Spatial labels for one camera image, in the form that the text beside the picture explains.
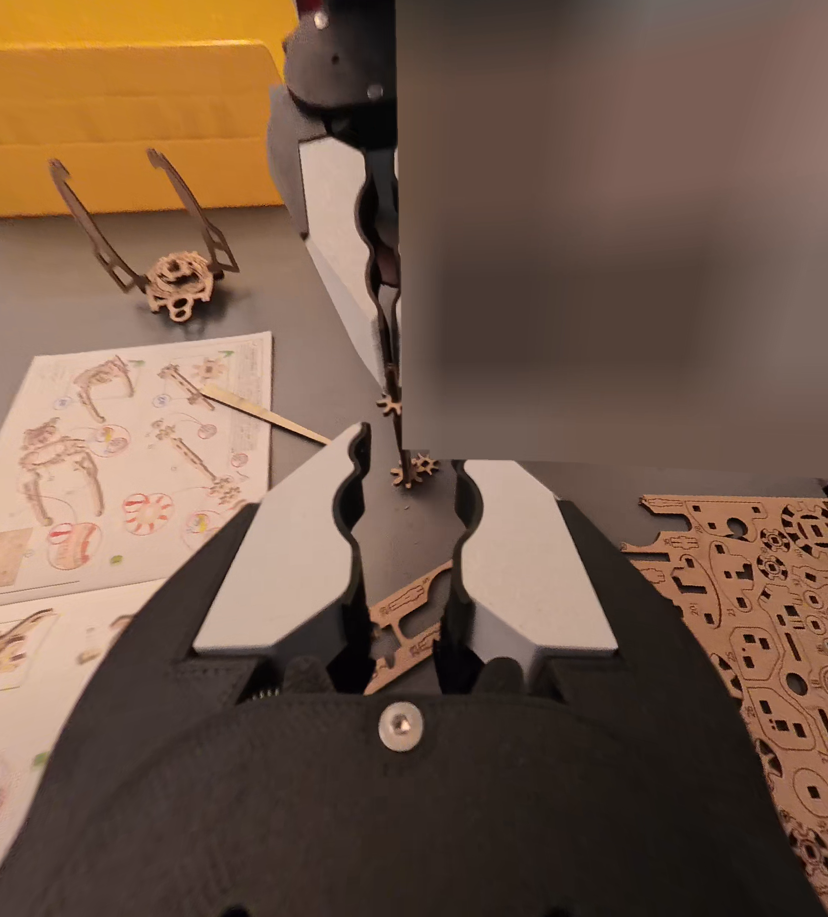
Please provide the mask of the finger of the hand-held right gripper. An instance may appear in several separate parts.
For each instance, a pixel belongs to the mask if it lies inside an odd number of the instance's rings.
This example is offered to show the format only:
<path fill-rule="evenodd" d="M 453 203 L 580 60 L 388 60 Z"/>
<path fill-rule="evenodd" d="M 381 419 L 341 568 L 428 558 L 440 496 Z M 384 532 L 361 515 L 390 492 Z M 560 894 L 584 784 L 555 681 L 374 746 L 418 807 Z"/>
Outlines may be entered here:
<path fill-rule="evenodd" d="M 383 309 L 401 296 L 396 144 L 348 144 L 270 91 L 270 175 L 351 343 L 385 391 Z"/>

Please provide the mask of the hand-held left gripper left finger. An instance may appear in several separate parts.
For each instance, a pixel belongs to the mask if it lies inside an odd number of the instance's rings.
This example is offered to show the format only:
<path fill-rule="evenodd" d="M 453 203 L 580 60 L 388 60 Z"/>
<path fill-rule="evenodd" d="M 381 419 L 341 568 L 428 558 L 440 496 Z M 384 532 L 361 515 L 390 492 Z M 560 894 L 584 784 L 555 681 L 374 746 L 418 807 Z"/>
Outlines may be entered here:
<path fill-rule="evenodd" d="M 194 641 L 204 656 L 313 657 L 370 678 L 373 624 L 353 529 L 365 512 L 372 430 L 346 428 L 259 502 Z"/>

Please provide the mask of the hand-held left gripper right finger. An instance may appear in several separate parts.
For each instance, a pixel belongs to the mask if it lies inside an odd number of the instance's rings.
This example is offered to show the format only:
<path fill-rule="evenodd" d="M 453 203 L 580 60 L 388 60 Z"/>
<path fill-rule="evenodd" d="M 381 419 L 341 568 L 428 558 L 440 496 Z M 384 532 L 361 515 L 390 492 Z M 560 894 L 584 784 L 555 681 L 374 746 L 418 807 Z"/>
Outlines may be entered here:
<path fill-rule="evenodd" d="M 444 652 L 515 661 L 611 658 L 617 640 L 554 493 L 511 460 L 455 464 L 455 544 Z"/>

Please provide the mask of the thin wooden axle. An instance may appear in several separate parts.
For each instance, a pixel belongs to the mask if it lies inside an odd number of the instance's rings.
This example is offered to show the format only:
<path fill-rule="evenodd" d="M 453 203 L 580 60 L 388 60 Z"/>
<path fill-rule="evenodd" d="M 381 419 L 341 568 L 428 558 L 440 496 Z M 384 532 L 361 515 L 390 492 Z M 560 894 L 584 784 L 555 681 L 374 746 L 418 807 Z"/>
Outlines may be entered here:
<path fill-rule="evenodd" d="M 401 395 L 401 333 L 400 333 L 400 292 L 396 291 L 394 299 L 389 306 L 383 309 L 383 346 L 385 358 L 385 392 L 400 393 Z M 393 423 L 399 464 L 405 453 L 409 453 L 403 446 L 403 424 L 400 420 L 390 417 Z"/>

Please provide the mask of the partly built wooden model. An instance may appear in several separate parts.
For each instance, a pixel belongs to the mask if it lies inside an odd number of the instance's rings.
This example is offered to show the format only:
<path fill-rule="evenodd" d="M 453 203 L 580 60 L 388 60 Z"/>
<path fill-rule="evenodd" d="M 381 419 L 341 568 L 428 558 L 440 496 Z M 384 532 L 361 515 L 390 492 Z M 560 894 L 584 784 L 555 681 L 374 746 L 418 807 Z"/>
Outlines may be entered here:
<path fill-rule="evenodd" d="M 184 323 L 191 319 L 194 304 L 211 302 L 215 283 L 228 272 L 238 273 L 239 268 L 224 234 L 208 219 L 167 156 L 157 149 L 148 149 L 147 157 L 153 167 L 166 175 L 186 212 L 199 224 L 208 252 L 206 257 L 195 251 L 171 253 L 158 259 L 147 273 L 135 272 L 108 242 L 70 187 L 71 176 L 64 165 L 51 159 L 49 172 L 75 223 L 87 235 L 97 261 L 118 288 L 122 292 L 135 289 L 143 292 L 152 313 L 166 310 L 173 322 Z"/>

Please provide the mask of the laser-cut wooden parts sheet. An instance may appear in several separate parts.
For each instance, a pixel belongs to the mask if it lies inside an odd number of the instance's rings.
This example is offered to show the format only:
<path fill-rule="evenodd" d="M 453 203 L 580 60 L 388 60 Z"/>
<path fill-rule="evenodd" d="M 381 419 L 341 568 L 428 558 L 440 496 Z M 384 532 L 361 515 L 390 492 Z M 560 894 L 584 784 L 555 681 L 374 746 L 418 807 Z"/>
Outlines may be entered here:
<path fill-rule="evenodd" d="M 680 609 L 725 682 L 828 913 L 828 496 L 639 503 L 688 528 L 621 551 Z"/>

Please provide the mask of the small wooden sheet offcut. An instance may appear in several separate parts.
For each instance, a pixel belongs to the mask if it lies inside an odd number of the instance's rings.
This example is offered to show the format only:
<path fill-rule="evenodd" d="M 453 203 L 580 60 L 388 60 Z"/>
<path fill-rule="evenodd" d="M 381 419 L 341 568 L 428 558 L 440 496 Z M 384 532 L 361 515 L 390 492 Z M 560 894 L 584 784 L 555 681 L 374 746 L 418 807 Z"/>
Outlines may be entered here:
<path fill-rule="evenodd" d="M 440 622 L 419 626 L 409 636 L 404 631 L 403 622 L 428 604 L 436 580 L 450 573 L 452 566 L 452 560 L 448 560 L 370 607 L 373 642 L 387 632 L 397 639 L 397 647 L 374 660 L 374 671 L 364 690 L 365 696 L 385 690 L 430 659 L 433 645 L 440 635 Z"/>

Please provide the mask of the thin pointed wooden stick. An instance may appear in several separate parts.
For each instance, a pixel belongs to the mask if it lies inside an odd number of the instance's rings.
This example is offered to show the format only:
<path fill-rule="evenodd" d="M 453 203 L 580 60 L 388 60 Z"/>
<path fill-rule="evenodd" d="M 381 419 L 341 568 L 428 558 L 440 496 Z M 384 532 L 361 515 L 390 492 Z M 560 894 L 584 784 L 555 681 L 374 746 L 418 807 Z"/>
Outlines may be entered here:
<path fill-rule="evenodd" d="M 200 390 L 202 396 L 208 400 L 229 407 L 244 415 L 259 419 L 273 427 L 294 434 L 304 440 L 327 446 L 331 440 L 311 429 L 303 427 L 296 422 L 276 414 L 273 410 L 257 405 L 239 395 L 221 389 L 214 384 L 207 384 Z"/>

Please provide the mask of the printed instruction booklet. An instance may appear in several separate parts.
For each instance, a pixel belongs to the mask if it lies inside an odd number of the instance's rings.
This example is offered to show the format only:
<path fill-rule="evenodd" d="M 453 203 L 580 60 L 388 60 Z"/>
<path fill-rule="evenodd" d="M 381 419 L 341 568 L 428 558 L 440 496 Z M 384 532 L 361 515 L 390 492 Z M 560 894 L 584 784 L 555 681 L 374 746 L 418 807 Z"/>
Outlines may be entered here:
<path fill-rule="evenodd" d="M 0 864 L 134 615 L 270 481 L 270 332 L 35 358 L 0 430 Z"/>

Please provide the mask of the yellow box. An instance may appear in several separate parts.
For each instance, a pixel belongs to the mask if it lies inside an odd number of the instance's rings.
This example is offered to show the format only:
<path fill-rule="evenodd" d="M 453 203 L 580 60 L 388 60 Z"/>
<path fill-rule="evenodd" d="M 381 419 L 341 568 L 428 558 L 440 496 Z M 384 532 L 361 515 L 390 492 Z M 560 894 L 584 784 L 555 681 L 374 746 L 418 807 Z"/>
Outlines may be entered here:
<path fill-rule="evenodd" d="M 66 213 L 60 160 L 94 213 L 180 203 L 164 153 L 205 208 L 279 205 L 270 89 L 289 1 L 0 1 L 0 217 Z"/>

